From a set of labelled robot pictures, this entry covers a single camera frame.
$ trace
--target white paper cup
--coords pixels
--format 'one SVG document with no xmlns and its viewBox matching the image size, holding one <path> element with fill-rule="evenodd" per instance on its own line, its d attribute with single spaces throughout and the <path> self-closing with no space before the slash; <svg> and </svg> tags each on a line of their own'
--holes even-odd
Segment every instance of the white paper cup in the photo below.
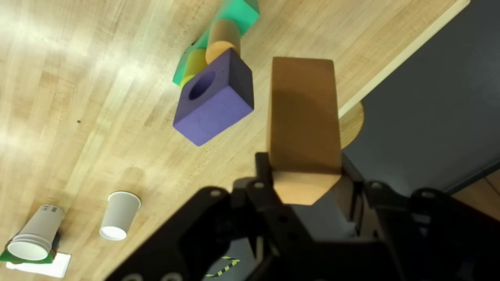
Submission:
<svg viewBox="0 0 500 281">
<path fill-rule="evenodd" d="M 111 193 L 107 201 L 99 233 L 108 240 L 123 240 L 141 207 L 141 199 L 130 192 L 116 191 Z"/>
<path fill-rule="evenodd" d="M 64 211 L 55 205 L 43 205 L 12 239 L 8 251 L 21 259 L 40 261 L 52 248 L 52 241 L 63 221 Z"/>
</svg>

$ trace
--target wooden cylinder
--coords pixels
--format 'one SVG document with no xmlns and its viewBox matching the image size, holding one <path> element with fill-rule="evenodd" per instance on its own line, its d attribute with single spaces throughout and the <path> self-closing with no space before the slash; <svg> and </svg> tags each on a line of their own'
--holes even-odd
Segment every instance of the wooden cylinder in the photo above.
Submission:
<svg viewBox="0 0 500 281">
<path fill-rule="evenodd" d="M 205 59 L 206 49 L 193 50 L 187 57 L 186 69 L 180 82 L 180 88 L 195 77 L 200 71 L 207 67 L 207 60 Z"/>
<path fill-rule="evenodd" d="M 241 54 L 240 28 L 231 19 L 216 20 L 210 28 L 208 46 L 206 48 L 206 63 L 210 64 L 228 49 Z"/>
</svg>

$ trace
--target wooden tabletop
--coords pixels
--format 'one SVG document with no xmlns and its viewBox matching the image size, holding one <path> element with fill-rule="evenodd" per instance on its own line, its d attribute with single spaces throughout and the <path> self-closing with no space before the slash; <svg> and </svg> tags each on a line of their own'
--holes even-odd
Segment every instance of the wooden tabletop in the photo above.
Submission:
<svg viewBox="0 0 500 281">
<path fill-rule="evenodd" d="M 0 1 L 0 243 L 40 205 L 59 205 L 60 251 L 73 255 L 66 280 L 104 279 L 199 188 L 254 174 L 272 57 L 333 60 L 343 116 L 468 2 L 259 1 L 241 48 L 255 111 L 196 147 L 172 127 L 172 76 L 219 1 Z M 129 236 L 112 242 L 99 226 L 117 190 L 136 193 L 142 208 Z M 51 280 L 4 265 L 0 276 Z"/>
</svg>

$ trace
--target gray floor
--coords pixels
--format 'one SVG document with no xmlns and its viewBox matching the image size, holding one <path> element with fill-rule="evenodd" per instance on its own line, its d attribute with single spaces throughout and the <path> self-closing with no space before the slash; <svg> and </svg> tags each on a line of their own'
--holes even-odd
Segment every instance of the gray floor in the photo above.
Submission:
<svg viewBox="0 0 500 281">
<path fill-rule="evenodd" d="M 471 1 L 363 100 L 344 153 L 367 180 L 457 191 L 500 160 L 499 11 Z"/>
</svg>

